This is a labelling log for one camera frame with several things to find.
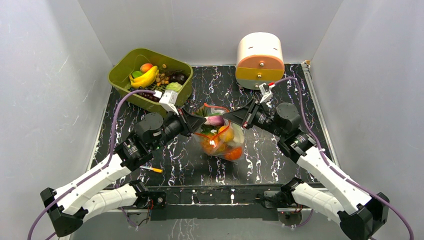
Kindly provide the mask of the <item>green toy lettuce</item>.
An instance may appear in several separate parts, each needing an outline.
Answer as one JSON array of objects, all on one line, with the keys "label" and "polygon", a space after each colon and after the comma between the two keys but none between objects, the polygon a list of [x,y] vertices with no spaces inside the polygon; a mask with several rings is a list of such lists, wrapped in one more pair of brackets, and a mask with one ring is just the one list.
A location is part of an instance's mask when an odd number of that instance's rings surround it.
[{"label": "green toy lettuce", "polygon": [[242,127],[235,123],[231,123],[230,127],[233,130],[234,137],[230,142],[228,142],[228,145],[234,148],[242,147],[245,141]]}]

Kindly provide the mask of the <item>yellow toy lemon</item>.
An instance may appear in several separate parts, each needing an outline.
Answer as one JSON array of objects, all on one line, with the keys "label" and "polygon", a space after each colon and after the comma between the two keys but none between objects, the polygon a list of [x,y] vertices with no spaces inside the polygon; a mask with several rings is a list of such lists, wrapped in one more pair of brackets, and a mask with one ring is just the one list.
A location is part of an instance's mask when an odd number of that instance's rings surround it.
[{"label": "yellow toy lemon", "polygon": [[224,143],[228,143],[234,139],[235,133],[234,133],[234,130],[229,125],[224,125],[219,128],[217,136],[220,139],[220,141],[223,141]]}]

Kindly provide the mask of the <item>purple toy eggplant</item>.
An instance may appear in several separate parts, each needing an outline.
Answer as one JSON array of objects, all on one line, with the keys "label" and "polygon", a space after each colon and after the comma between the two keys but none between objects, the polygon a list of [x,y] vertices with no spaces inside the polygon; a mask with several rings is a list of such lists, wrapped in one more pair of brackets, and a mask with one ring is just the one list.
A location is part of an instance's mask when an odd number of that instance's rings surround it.
[{"label": "purple toy eggplant", "polygon": [[205,117],[205,125],[222,127],[226,125],[225,119],[221,115],[211,115]]}]

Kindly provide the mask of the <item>clear zip bag orange zipper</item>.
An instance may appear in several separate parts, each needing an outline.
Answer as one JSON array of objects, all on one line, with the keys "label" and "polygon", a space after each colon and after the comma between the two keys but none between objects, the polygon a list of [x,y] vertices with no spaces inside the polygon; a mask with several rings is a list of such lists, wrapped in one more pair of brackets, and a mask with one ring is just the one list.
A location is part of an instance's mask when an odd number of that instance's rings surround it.
[{"label": "clear zip bag orange zipper", "polygon": [[194,134],[203,152],[227,161],[242,157],[245,136],[242,128],[224,118],[230,111],[223,106],[204,103],[194,114],[204,117],[206,122]]}]

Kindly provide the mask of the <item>orange toy pumpkin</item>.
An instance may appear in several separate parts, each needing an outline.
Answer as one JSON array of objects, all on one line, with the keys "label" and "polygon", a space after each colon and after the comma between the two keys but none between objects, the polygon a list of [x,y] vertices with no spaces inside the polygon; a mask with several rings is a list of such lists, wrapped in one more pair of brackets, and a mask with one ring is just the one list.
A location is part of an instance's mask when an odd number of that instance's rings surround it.
[{"label": "orange toy pumpkin", "polygon": [[224,159],[227,161],[236,161],[238,160],[243,153],[243,149],[241,146],[233,148],[224,154]]}]

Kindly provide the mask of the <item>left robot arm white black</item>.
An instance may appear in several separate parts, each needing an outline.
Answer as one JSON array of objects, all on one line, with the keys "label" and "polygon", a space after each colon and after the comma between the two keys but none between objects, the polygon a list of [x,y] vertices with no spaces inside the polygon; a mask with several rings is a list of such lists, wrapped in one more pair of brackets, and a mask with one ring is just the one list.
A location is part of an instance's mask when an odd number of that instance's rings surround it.
[{"label": "left robot arm white black", "polygon": [[189,137],[205,122],[205,117],[183,108],[170,111],[166,118],[156,112],[148,113],[123,142],[111,146],[109,156],[95,167],[62,187],[42,190],[40,197],[56,236],[68,236],[88,219],[116,208],[147,206],[149,194],[142,190],[138,180],[114,190],[103,190],[152,160],[154,151],[176,136]]}]

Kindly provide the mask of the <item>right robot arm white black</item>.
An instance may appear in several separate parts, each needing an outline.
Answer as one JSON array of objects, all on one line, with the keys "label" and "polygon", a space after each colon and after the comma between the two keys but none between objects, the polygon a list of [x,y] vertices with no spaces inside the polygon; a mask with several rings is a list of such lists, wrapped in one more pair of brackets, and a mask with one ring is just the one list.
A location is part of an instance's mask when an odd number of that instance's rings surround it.
[{"label": "right robot arm white black", "polygon": [[259,127],[279,138],[277,146],[284,156],[310,172],[328,193],[294,177],[281,186],[277,196],[288,207],[310,207],[337,223],[351,240],[368,240],[387,221],[388,201],[383,193],[371,196],[333,163],[318,147],[313,137],[300,129],[301,116],[295,105],[281,103],[269,112],[257,99],[230,111],[223,118],[245,129]]}]

